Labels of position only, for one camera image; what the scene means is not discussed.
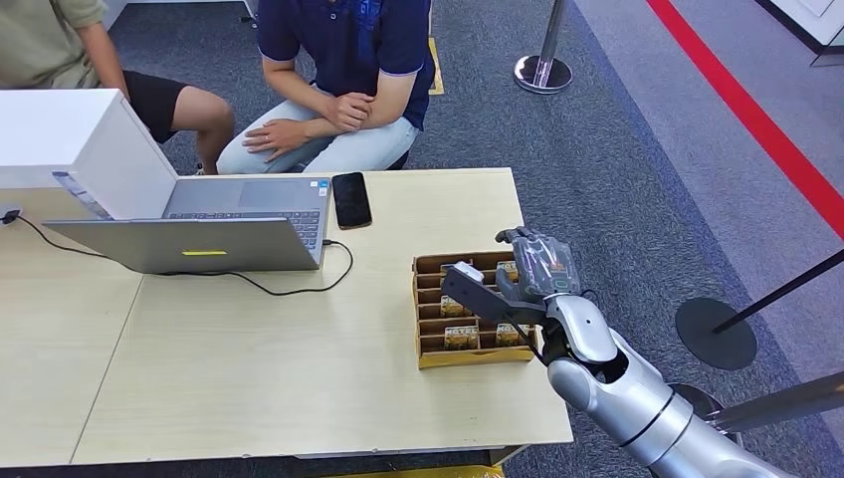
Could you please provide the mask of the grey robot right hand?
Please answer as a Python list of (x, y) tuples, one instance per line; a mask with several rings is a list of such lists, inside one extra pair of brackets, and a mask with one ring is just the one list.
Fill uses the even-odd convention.
[(518, 272), (515, 281), (504, 269), (496, 272), (496, 285), (506, 298), (538, 304), (555, 294), (582, 294), (567, 244), (524, 226), (502, 230), (495, 240), (512, 246)]

